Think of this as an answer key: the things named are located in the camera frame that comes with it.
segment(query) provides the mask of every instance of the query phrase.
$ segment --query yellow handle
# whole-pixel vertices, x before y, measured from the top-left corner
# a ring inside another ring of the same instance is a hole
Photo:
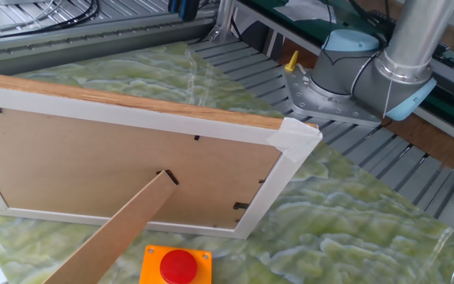
[[[293,53],[292,59],[290,59],[290,62],[285,66],[285,70],[292,72],[296,68],[297,56],[299,56],[298,50]]]

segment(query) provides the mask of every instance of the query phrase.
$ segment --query white frame border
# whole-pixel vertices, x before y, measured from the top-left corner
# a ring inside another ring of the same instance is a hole
[[[35,94],[3,88],[0,88],[0,107],[2,109],[22,110],[67,118],[79,118],[118,125],[129,125],[146,129],[185,133],[194,136],[208,136],[225,140],[247,142],[251,144],[270,145],[267,141],[268,138],[279,132],[274,129],[264,129],[221,121],[211,121],[201,118],[190,118],[138,108],[96,103],[79,99],[69,99],[52,95]],[[322,134],[317,131],[316,133],[303,133],[303,135],[310,139],[310,143],[308,145],[313,145],[313,147],[310,148],[311,153],[311,150],[316,147],[318,142],[322,139]],[[310,153],[307,153],[296,162],[293,162],[284,155],[280,155],[279,159],[274,164],[273,169],[269,172],[266,182],[262,184],[259,191],[255,194],[250,206],[245,211],[236,228],[233,230],[164,222],[149,222],[145,229],[245,239],[257,226],[259,221],[276,200],[277,196],[288,184],[293,174],[300,168]],[[0,215],[92,225],[102,225],[104,222],[109,220],[109,218],[106,217],[73,215],[59,212],[35,211],[8,207],[1,194]]]

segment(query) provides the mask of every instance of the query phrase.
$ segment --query frame stand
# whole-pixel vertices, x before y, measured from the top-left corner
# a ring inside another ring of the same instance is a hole
[[[96,284],[168,200],[178,182],[161,171],[43,284]]]

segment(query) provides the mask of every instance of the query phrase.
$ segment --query marble table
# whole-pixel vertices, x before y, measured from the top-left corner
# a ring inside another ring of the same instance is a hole
[[[280,117],[185,43],[21,74]],[[97,226],[0,216],[10,284],[39,284]],[[321,143],[247,240],[144,231],[101,283],[137,283],[146,245],[213,253],[213,283],[451,283],[454,229]]]

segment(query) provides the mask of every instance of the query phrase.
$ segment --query emergency stop button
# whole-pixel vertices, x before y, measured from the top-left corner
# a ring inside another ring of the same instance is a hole
[[[190,252],[176,249],[162,257],[160,271],[169,284],[189,284],[197,275],[197,262]]]
[[[211,284],[211,252],[147,245],[140,284]]]

